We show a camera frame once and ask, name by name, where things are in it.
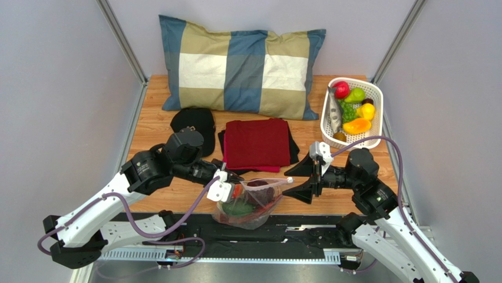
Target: red apple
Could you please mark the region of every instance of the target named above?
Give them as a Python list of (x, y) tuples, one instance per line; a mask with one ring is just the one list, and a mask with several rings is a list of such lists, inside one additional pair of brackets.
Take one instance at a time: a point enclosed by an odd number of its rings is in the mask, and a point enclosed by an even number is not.
[(335, 90), (335, 97), (336, 99), (344, 99), (351, 93), (351, 88), (349, 87), (349, 84), (344, 81), (339, 81), (338, 83), (334, 84), (332, 87), (336, 87)]

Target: yellow pepper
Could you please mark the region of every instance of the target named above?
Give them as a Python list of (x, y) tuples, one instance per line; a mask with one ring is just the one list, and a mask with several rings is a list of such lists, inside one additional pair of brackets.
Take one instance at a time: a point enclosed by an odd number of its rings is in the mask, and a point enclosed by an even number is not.
[(375, 112), (375, 106), (370, 103), (365, 103), (356, 109), (357, 116), (366, 120), (372, 120), (375, 117)]
[(357, 118), (354, 121), (345, 123), (343, 128), (348, 134), (361, 134), (371, 129), (371, 122), (363, 118)]

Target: black cap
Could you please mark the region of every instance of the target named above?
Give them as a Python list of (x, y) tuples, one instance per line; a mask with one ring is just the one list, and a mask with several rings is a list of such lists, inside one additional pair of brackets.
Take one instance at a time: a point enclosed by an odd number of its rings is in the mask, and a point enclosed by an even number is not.
[(215, 138), (214, 133), (216, 127), (214, 126), (213, 115), (211, 110), (205, 108), (187, 108), (182, 109), (174, 115), (171, 121), (171, 128), (175, 133), (181, 129), (190, 128), (198, 131), (204, 138), (202, 144), (202, 156), (210, 156), (214, 151)]

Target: folded cloth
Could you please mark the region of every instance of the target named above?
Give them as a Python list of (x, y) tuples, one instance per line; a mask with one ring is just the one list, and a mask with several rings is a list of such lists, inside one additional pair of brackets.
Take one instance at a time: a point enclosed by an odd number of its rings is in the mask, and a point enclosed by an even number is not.
[[(220, 147), (223, 153), (223, 161), (226, 161), (225, 158), (225, 148), (224, 148), (224, 137), (225, 137), (225, 132), (226, 130), (223, 130), (218, 133), (218, 140), (220, 141)], [(299, 162), (300, 160), (298, 159), (298, 153), (300, 153), (300, 148), (296, 144), (295, 140), (293, 139), (293, 136), (291, 135), (291, 130), (289, 129), (288, 125), (288, 139), (289, 139), (289, 164), (295, 164)], [(242, 169), (233, 169), (232, 171), (236, 173), (237, 175), (242, 175), (250, 171), (266, 171), (262, 170), (263, 168), (261, 167), (245, 167)]]
[(288, 166), (288, 123), (282, 119), (231, 121), (224, 138), (227, 166)]

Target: wooden tabletop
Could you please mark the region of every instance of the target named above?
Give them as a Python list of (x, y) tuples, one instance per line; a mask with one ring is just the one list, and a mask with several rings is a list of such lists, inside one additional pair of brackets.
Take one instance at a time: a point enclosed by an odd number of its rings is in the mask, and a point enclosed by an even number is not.
[[(309, 95), (309, 102), (312, 110), (321, 115), (323, 100), (326, 94), (326, 86), (336, 76), (323, 75), (314, 76), (314, 84)], [(365, 76), (346, 76), (366, 80)], [(177, 111), (163, 111), (161, 109), (167, 97), (170, 95), (167, 85), (167, 76), (153, 75), (148, 85), (148, 90), (141, 109), (139, 121), (134, 133), (133, 142), (129, 151), (128, 159), (142, 150), (148, 150), (155, 144), (165, 143), (173, 130), (169, 126), (171, 119)], [(269, 117), (251, 114), (226, 111), (213, 111), (216, 122), (216, 133), (225, 129), (225, 125), (233, 120), (263, 120)], [(298, 158), (302, 160), (308, 153), (309, 145), (314, 141), (322, 142), (320, 120), (297, 121), (287, 120), (296, 144), (300, 148)], [(380, 165), (379, 178), (385, 182), (394, 192), (397, 192), (397, 182), (392, 169), (391, 160), (387, 152), (385, 142), (371, 150), (375, 161)], [(344, 166), (347, 153), (343, 153), (335, 158), (332, 163), (335, 166)], [(213, 158), (221, 160), (222, 151), (218, 139), (213, 154), (204, 158), (211, 161)], [(279, 173), (249, 172), (242, 175), (246, 180), (253, 178), (284, 177), (283, 173), (291, 168), (281, 168)], [(306, 181), (306, 177), (296, 177), (295, 184), (299, 185)], [(152, 195), (135, 203), (131, 210), (141, 212), (158, 212), (163, 209), (174, 212), (185, 212), (192, 205), (193, 201), (200, 194), (202, 186), (185, 180), (174, 178), (171, 186), (157, 190)], [(322, 196), (314, 198), (311, 205), (302, 203), (296, 199), (283, 198), (279, 206), (274, 210), (276, 214), (311, 214), (311, 215), (333, 215), (347, 214), (349, 212), (360, 213), (351, 201), (352, 191), (345, 189), (324, 189)], [(203, 198), (195, 212), (212, 213), (215, 203)]]

